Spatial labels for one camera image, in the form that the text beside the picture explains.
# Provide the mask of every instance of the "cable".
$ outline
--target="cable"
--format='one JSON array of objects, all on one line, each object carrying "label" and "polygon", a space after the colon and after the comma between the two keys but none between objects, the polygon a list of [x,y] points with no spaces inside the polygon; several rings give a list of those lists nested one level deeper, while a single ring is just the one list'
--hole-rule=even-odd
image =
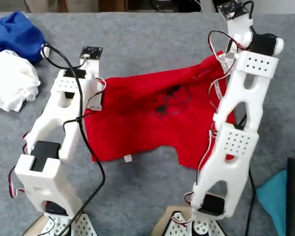
[{"label": "cable", "polygon": [[240,120],[240,122],[238,123],[238,125],[242,125],[242,124],[245,122],[246,119],[247,119],[247,114],[245,114],[244,117],[241,118],[241,120]]},{"label": "cable", "polygon": [[56,223],[55,223],[54,219],[51,218],[50,216],[49,216],[49,219],[51,219],[53,221],[53,223],[54,223],[53,227],[49,231],[47,231],[45,233],[38,234],[36,236],[43,236],[43,235],[49,234],[54,229],[54,227],[56,226]]},{"label": "cable", "polygon": [[14,192],[13,181],[12,181],[12,173],[13,173],[15,167],[16,167],[16,166],[13,166],[13,167],[12,167],[12,169],[10,170],[9,175],[8,175],[9,193],[10,193],[10,197],[11,197],[11,198],[16,198],[16,197],[18,196],[18,192],[25,193],[25,189],[23,189],[23,188],[18,188],[18,189],[16,189],[15,192]]},{"label": "cable", "polygon": [[[249,11],[249,18],[252,19],[252,13],[254,11],[254,7],[255,7],[255,3],[253,1],[246,1],[244,3],[241,4],[241,6],[239,6],[236,11],[234,12],[234,16],[233,18],[236,17],[236,15],[238,14],[239,10],[241,10],[243,7],[245,7],[246,5],[248,4],[251,4],[251,7],[250,7],[250,11]],[[256,33],[255,29],[253,28],[253,26],[250,26],[250,29],[253,33]]]},{"label": "cable", "polygon": [[209,99],[209,102],[210,102],[211,106],[212,106],[213,108],[215,108],[215,111],[217,111],[217,107],[213,104],[213,102],[212,102],[212,100],[211,100],[211,94],[210,94],[211,89],[212,89],[213,85],[214,85],[216,82],[218,82],[219,80],[225,79],[227,76],[229,76],[229,74],[231,73],[231,70],[232,70],[232,67],[234,66],[234,64],[235,64],[235,60],[233,60],[233,64],[231,65],[231,67],[229,68],[229,70],[225,73],[225,75],[223,75],[223,76],[220,77],[220,78],[215,79],[215,80],[210,84],[210,87],[208,88],[208,99]]},{"label": "cable", "polygon": [[255,187],[255,184],[254,184],[254,180],[252,179],[250,168],[249,168],[249,179],[250,179],[250,183],[251,183],[251,187],[252,187],[252,198],[251,198],[250,208],[249,208],[248,217],[247,217],[245,236],[248,236],[248,234],[249,234],[249,226],[250,226],[250,220],[251,220],[251,213],[252,213],[252,208],[254,206],[255,198],[256,198],[256,187]]},{"label": "cable", "polygon": [[72,122],[79,122],[80,120],[83,120],[85,117],[88,117],[88,116],[91,115],[91,114],[92,114],[92,113],[88,113],[88,114],[86,114],[86,115],[84,115],[84,116],[81,116],[81,117],[78,117],[78,118],[75,118],[75,119],[70,119],[70,120],[65,121],[65,122],[63,123],[63,125],[62,125],[62,128],[63,128],[64,132],[65,132],[64,126],[65,126],[66,124],[68,124],[68,123],[72,123]]},{"label": "cable", "polygon": [[237,48],[242,49],[242,50],[248,50],[248,48],[245,48],[245,47],[241,46],[241,44],[238,43],[238,42],[237,42],[232,36],[230,36],[228,33],[225,33],[225,32],[223,32],[223,31],[220,31],[220,30],[217,30],[217,29],[211,30],[210,33],[208,33],[208,36],[207,36],[207,42],[208,42],[208,44],[209,44],[209,47],[210,47],[211,51],[214,53],[216,59],[217,59],[219,62],[233,62],[234,60],[221,60],[220,58],[218,58],[217,53],[216,53],[216,51],[215,51],[215,49],[214,49],[214,47],[213,47],[212,40],[211,40],[211,35],[212,35],[212,33],[214,33],[214,32],[221,33],[221,34],[227,36],[231,41],[233,41],[233,42],[236,44]]},{"label": "cable", "polygon": [[31,13],[31,10],[30,10],[29,5],[28,5],[28,3],[26,2],[26,0],[23,0],[23,2],[24,2],[24,5],[25,5],[26,10],[28,11],[28,13]]},{"label": "cable", "polygon": [[210,148],[211,148],[211,143],[212,143],[212,131],[209,130],[208,132],[208,136],[209,136],[209,139],[208,139],[208,146],[207,146],[207,149],[206,149],[206,152],[204,153],[203,157],[200,159],[199,163],[198,163],[198,168],[197,168],[197,172],[196,172],[196,184],[198,184],[198,174],[199,174],[199,168],[204,160],[204,158],[206,157],[206,155],[208,154],[208,152],[210,151]]},{"label": "cable", "polygon": [[193,0],[193,1],[195,1],[200,6],[200,12],[202,12],[202,7],[201,7],[200,0]]},{"label": "cable", "polygon": [[[41,50],[44,58],[51,64],[53,65],[54,67],[58,68],[58,69],[62,69],[62,70],[69,70],[69,67],[64,67],[64,66],[60,66],[60,65],[57,65],[56,63],[54,63],[52,60],[50,60],[46,55],[45,55],[45,51],[44,50]],[[87,58],[84,59],[83,63],[81,65],[77,65],[77,66],[74,66],[73,68],[74,69],[79,69],[80,67],[82,67],[85,62],[87,61]]]},{"label": "cable", "polygon": [[94,190],[94,192],[89,196],[89,198],[84,202],[84,204],[81,206],[81,208],[78,210],[78,212],[74,215],[74,217],[69,221],[69,223],[62,229],[62,231],[60,232],[60,234],[58,234],[57,236],[61,236],[64,234],[64,232],[72,225],[72,223],[78,218],[80,217],[81,213],[83,212],[83,210],[85,209],[85,207],[89,204],[89,202],[94,198],[94,196],[98,193],[98,191],[102,188],[102,186],[105,183],[106,180],[106,175],[105,175],[105,171],[103,169],[103,166],[101,164],[101,162],[99,161],[98,157],[95,155],[94,151],[92,150],[92,148],[89,145],[88,139],[86,138],[86,135],[84,133],[83,130],[83,124],[82,124],[82,116],[83,116],[83,92],[82,92],[82,88],[81,88],[81,84],[79,79],[76,76],[76,73],[74,71],[74,67],[72,66],[72,64],[70,63],[70,61],[68,60],[68,58],[59,50],[55,49],[54,47],[52,47],[49,44],[44,44],[42,46],[42,51],[44,51],[44,47],[47,47],[49,49],[51,49],[52,51],[54,51],[55,53],[57,53],[59,56],[61,56],[64,61],[68,64],[68,68],[69,70],[72,72],[77,86],[78,86],[78,90],[79,90],[79,94],[80,94],[80,110],[79,110],[79,117],[77,118],[77,122],[79,124],[79,128],[80,128],[80,132],[83,138],[83,141],[85,143],[85,145],[87,146],[88,150],[90,151],[90,153],[92,154],[92,156],[94,157],[101,173],[102,173],[102,181],[101,183],[98,185],[98,187]]}]

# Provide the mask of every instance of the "white cloth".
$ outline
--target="white cloth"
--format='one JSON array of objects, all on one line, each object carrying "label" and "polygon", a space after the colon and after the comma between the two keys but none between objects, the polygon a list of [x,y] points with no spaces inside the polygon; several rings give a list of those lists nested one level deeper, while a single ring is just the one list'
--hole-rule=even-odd
[{"label": "white cloth", "polygon": [[23,101],[33,101],[40,81],[32,64],[15,52],[0,52],[0,108],[18,112]]}]

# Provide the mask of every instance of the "perforated plate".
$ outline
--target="perforated plate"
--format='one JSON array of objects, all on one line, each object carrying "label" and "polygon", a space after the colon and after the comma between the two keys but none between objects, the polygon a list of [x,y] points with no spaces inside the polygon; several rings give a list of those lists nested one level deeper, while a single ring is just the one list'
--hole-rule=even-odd
[{"label": "perforated plate", "polygon": [[222,124],[220,134],[225,153],[233,156],[251,156],[259,139],[256,132],[234,129],[227,123]]},{"label": "perforated plate", "polygon": [[278,58],[269,57],[249,51],[242,51],[239,54],[236,69],[248,74],[260,75],[273,78]]},{"label": "perforated plate", "polygon": [[74,78],[57,78],[54,87],[57,91],[78,92],[78,86]]},{"label": "perforated plate", "polygon": [[[53,228],[54,223],[51,219],[49,219],[41,233],[48,232],[51,228],[53,228],[53,230],[51,230],[49,233],[45,235],[57,235],[62,231],[62,229],[66,226],[68,222],[67,219],[61,220],[60,217],[53,217],[53,220],[55,221],[55,227]],[[94,229],[91,221],[89,220],[89,217],[86,214],[82,214],[78,222],[76,224],[72,224],[71,236],[98,236],[98,234],[96,233],[96,230]]]},{"label": "perforated plate", "polygon": [[[182,214],[180,212],[176,212],[174,214],[174,217],[179,221],[185,221]],[[170,221],[167,231],[164,233],[164,236],[187,236],[187,228],[183,227],[182,225],[179,225],[175,223],[174,221]]]},{"label": "perforated plate", "polygon": [[72,236],[98,236],[86,214],[81,215],[71,232]]},{"label": "perforated plate", "polygon": [[[185,221],[180,212],[174,213],[177,220]],[[194,235],[188,234],[187,228],[170,220],[166,232],[163,236],[225,236],[221,227],[215,220],[208,220],[204,217],[198,217],[194,222]]]},{"label": "perforated plate", "polygon": [[194,230],[199,235],[206,235],[208,232],[209,236],[225,236],[215,220],[197,220],[194,224]]}]

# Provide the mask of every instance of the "red cloth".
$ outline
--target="red cloth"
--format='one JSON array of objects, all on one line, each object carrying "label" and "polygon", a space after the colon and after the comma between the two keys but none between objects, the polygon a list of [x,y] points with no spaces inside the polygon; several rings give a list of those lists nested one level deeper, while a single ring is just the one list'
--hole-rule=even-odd
[{"label": "red cloth", "polygon": [[[107,79],[102,111],[86,111],[92,113],[85,118],[90,146],[101,161],[173,146],[179,164],[196,169],[207,149],[215,112],[208,88],[223,74],[211,56],[183,69]],[[224,94],[225,80],[220,88]],[[214,87],[211,100],[218,106]],[[234,121],[231,114],[228,122]]]}]

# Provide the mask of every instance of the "gray carpet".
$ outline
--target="gray carpet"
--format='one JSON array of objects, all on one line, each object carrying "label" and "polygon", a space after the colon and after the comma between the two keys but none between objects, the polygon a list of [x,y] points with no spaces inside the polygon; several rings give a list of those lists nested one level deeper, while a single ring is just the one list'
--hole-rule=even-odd
[{"label": "gray carpet", "polygon": [[[52,45],[72,63],[84,45],[104,47],[100,76],[130,76],[169,70],[198,63],[208,55],[207,33],[226,30],[216,14],[37,14],[29,15]],[[255,30],[271,32],[285,40],[284,52],[264,104],[259,128],[260,140],[252,158],[252,174],[260,186],[286,167],[287,157],[295,157],[295,15],[255,15]],[[226,40],[214,37],[216,49]],[[55,55],[51,56],[61,62]],[[0,236],[19,236],[40,215],[25,195],[11,199],[7,175],[17,162],[29,131],[44,108],[58,70],[46,61],[35,65],[42,82],[39,96],[21,112],[0,110]],[[60,129],[50,140],[63,138]],[[172,147],[134,155],[126,164],[122,159],[104,163],[107,182],[87,207],[94,226],[102,236],[147,236],[168,205],[183,204],[183,194],[191,190],[194,170],[177,163]],[[78,195],[85,200],[101,180],[96,164],[82,141],[67,176]],[[229,236],[242,236],[251,198],[247,183],[232,218],[221,225]],[[277,235],[271,218],[255,204],[251,236]]]}]

